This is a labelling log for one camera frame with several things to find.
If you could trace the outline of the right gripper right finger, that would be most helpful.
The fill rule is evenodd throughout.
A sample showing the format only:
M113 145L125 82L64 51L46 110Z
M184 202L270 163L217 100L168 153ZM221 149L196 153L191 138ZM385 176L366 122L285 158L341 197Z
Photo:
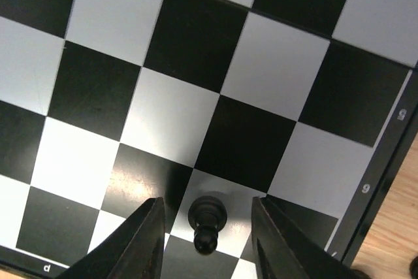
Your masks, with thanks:
M358 278L312 242L266 197L251 205L251 241L258 278Z

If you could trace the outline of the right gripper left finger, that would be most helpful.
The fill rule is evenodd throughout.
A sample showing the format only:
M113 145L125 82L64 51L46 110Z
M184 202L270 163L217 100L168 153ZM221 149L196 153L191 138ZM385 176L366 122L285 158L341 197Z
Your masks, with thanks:
M160 278L164 243L164 200L149 198L100 245L57 277Z

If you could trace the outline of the black pawn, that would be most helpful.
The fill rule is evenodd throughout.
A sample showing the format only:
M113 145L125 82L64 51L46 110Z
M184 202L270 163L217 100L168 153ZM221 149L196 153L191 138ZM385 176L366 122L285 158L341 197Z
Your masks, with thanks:
M201 255L210 255L216 250L219 232L226 225L227 209L218 198L205 195L192 202L188 222L194 230L196 251Z

